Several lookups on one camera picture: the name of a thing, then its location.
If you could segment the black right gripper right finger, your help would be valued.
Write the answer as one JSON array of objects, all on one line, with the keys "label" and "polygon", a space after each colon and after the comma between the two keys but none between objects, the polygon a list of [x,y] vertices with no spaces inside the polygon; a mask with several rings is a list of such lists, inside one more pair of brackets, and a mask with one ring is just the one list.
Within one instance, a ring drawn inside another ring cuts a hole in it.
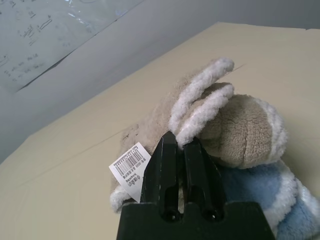
[{"label": "black right gripper right finger", "polygon": [[184,146],[184,202],[199,207],[208,221],[224,218],[226,194],[220,172],[199,139]]}]

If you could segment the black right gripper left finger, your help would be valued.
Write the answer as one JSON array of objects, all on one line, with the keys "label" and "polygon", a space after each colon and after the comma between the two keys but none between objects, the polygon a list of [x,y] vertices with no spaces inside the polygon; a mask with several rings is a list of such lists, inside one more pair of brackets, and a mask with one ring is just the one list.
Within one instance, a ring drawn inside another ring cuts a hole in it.
[{"label": "black right gripper left finger", "polygon": [[154,206],[166,222],[181,219],[179,161],[176,137],[168,131],[160,138],[143,174],[140,203]]}]

